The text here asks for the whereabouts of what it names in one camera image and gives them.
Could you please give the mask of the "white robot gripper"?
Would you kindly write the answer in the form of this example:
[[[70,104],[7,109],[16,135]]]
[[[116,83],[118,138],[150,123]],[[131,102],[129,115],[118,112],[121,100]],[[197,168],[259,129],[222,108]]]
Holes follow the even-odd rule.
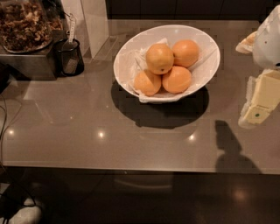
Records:
[[[252,53],[254,62],[265,69],[258,77],[248,78],[246,103],[238,121],[241,127],[252,129],[262,124],[280,103],[280,5],[235,50]]]

